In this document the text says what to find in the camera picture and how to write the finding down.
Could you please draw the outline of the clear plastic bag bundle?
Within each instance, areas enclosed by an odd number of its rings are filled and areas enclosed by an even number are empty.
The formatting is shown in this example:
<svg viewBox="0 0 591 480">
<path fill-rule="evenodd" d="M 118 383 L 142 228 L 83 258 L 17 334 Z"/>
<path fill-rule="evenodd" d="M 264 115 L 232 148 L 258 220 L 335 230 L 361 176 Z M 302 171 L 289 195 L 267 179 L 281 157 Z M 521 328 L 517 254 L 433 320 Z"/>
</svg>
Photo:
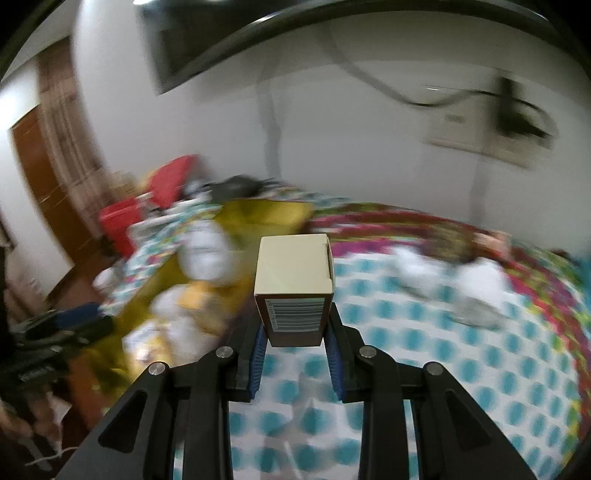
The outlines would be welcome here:
<svg viewBox="0 0 591 480">
<path fill-rule="evenodd" d="M 221 341 L 235 316 L 228 302 L 207 282 L 176 284 L 168 288 L 154 297 L 149 312 L 160 321 L 188 317 L 202 332 L 214 337 L 208 351 Z"/>
</svg>

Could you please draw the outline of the cream cardboard box with barcode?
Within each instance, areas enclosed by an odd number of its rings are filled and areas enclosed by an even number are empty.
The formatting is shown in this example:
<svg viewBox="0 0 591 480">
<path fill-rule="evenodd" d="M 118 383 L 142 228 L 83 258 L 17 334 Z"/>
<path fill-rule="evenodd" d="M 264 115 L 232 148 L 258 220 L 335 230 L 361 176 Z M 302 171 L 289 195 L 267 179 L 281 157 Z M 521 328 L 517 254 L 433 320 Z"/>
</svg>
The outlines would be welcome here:
<svg viewBox="0 0 591 480">
<path fill-rule="evenodd" d="M 334 294 L 334 263 L 327 235 L 260 239 L 253 296 L 274 347 L 321 344 Z"/>
</svg>

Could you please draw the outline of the olive yellow yarn ball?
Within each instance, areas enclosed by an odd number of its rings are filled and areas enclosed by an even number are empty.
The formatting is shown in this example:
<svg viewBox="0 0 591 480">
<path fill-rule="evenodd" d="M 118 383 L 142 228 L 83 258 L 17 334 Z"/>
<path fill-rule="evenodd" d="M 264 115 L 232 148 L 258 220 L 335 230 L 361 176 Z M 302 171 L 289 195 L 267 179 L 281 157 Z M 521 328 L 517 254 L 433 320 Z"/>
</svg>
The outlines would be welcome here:
<svg viewBox="0 0 591 480">
<path fill-rule="evenodd" d="M 434 225 L 428 233 L 424 252 L 451 264 L 467 263 L 474 258 L 473 233 L 455 224 Z"/>
</svg>

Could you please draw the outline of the gold storage box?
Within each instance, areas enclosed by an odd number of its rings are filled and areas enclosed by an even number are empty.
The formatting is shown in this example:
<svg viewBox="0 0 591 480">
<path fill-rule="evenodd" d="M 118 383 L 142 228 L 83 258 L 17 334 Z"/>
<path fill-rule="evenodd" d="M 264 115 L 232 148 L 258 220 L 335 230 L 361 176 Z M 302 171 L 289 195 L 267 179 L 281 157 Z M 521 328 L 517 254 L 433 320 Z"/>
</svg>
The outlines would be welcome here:
<svg viewBox="0 0 591 480">
<path fill-rule="evenodd" d="M 93 428 L 147 365 L 185 365 L 211 351 L 252 298 L 259 241 L 297 234 L 308 202 L 238 199 L 180 217 L 138 249 L 99 305 L 113 331 L 85 348 L 68 379 Z"/>
</svg>

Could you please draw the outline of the colourful dotted bedsheet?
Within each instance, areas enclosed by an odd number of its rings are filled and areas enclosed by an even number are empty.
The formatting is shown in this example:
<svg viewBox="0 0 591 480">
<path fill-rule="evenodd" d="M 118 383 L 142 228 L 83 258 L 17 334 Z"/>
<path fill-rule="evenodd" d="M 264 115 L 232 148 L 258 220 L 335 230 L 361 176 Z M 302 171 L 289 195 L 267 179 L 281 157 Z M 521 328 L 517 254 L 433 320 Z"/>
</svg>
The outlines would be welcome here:
<svg viewBox="0 0 591 480">
<path fill-rule="evenodd" d="M 266 197 L 315 208 L 329 235 L 342 322 L 397 361 L 442 363 L 540 479 L 553 479 L 590 428 L 590 265 L 513 243 L 501 301 L 505 325 L 461 324 L 455 275 L 431 299 L 406 291 L 394 249 L 419 246 L 434 219 L 412 210 L 276 184 Z M 346 479 L 356 474 L 363 407 L 332 391 L 322 348 L 270 349 L 259 394 L 231 407 L 238 479 Z"/>
</svg>

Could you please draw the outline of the white plastic bag bundle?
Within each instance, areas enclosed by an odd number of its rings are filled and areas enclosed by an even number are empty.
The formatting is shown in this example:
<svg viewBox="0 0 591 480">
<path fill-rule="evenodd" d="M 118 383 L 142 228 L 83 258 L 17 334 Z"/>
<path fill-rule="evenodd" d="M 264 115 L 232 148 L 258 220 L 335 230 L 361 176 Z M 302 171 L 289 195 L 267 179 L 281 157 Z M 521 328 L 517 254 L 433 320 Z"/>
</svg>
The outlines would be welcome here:
<svg viewBox="0 0 591 480">
<path fill-rule="evenodd" d="M 454 268 L 448 262 L 423 255 L 410 246 L 396 246 L 391 251 L 391 266 L 403 287 L 414 295 L 436 299 L 440 290 L 454 282 Z"/>
</svg>

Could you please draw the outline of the black set-top box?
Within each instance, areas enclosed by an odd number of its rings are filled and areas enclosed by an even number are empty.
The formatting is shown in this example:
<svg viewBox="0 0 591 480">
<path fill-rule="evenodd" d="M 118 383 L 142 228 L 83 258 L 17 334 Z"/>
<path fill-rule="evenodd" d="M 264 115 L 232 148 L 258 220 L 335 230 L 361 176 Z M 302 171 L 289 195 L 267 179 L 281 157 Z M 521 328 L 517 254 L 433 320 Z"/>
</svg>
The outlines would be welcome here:
<svg viewBox="0 0 591 480">
<path fill-rule="evenodd" d="M 211 185 L 211 201 L 223 204 L 225 202 L 252 198 L 263 191 L 266 183 L 246 175 L 235 175 Z"/>
</svg>

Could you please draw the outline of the brown haired doll figurine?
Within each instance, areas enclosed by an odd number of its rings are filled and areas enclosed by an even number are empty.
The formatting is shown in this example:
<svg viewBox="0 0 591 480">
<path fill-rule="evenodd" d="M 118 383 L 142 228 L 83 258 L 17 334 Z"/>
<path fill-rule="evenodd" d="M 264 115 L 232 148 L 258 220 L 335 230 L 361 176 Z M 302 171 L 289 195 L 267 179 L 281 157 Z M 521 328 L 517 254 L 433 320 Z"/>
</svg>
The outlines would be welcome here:
<svg viewBox="0 0 591 480">
<path fill-rule="evenodd" d="M 476 257 L 488 258 L 499 263 L 512 258 L 511 236 L 502 231 L 476 232 L 473 236 Z"/>
</svg>

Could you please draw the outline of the red gift bag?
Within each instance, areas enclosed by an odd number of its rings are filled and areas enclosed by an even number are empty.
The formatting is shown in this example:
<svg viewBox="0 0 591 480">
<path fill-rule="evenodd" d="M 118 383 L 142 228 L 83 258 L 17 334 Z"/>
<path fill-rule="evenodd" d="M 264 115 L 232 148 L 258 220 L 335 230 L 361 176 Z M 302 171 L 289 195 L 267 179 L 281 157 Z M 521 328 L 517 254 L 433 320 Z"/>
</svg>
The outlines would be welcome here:
<svg viewBox="0 0 591 480">
<path fill-rule="evenodd" d="M 99 223 L 115 251 L 128 259 L 137 247 L 129 228 L 148 218 L 149 211 L 162 213 L 183 200 L 191 183 L 199 183 L 200 161 L 197 155 L 177 157 L 151 172 L 147 187 L 139 195 L 131 196 L 103 208 Z"/>
</svg>

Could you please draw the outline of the wooden door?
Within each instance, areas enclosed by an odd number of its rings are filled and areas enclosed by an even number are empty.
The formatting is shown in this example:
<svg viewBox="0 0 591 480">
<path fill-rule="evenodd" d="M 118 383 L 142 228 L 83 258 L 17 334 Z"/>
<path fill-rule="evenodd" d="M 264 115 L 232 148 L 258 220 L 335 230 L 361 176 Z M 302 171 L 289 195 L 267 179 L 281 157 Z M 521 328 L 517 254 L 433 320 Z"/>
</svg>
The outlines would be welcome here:
<svg viewBox="0 0 591 480">
<path fill-rule="evenodd" d="M 43 137 L 40 108 L 34 107 L 21 117 L 11 127 L 10 134 L 33 205 L 42 225 L 49 230 L 50 239 L 66 260 L 66 265 L 57 269 L 49 288 L 54 292 L 97 254 L 98 242 L 75 209 L 66 188 L 59 184 Z"/>
</svg>

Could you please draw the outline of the black power adapter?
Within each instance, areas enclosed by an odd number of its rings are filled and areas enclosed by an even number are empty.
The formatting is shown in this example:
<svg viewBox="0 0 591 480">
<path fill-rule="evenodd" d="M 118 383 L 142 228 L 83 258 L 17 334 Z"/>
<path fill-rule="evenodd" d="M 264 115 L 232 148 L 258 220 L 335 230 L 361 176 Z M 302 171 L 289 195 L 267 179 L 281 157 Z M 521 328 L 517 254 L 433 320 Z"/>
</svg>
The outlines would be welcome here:
<svg viewBox="0 0 591 480">
<path fill-rule="evenodd" d="M 525 107 L 547 121 L 547 114 L 538 106 L 517 97 L 517 83 L 507 76 L 499 76 L 497 80 L 495 127 L 498 133 L 505 137 L 535 137 L 539 140 L 547 139 L 550 134 L 537 126 L 521 110 Z"/>
</svg>

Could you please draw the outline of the beige wall socket panel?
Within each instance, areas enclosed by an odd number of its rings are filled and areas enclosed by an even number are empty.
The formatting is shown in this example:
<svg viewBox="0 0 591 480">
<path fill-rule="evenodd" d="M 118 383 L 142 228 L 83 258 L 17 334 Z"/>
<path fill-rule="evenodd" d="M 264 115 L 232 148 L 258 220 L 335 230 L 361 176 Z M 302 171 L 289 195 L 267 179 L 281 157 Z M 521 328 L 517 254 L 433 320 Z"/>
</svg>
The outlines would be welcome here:
<svg viewBox="0 0 591 480">
<path fill-rule="evenodd" d="M 544 131 L 546 137 L 501 134 L 494 119 L 494 101 L 487 94 L 475 94 L 454 105 L 429 109 L 424 121 L 423 142 L 531 170 L 537 162 L 549 156 L 558 129 L 545 112 L 523 100 L 518 102 L 518 112 Z"/>
</svg>

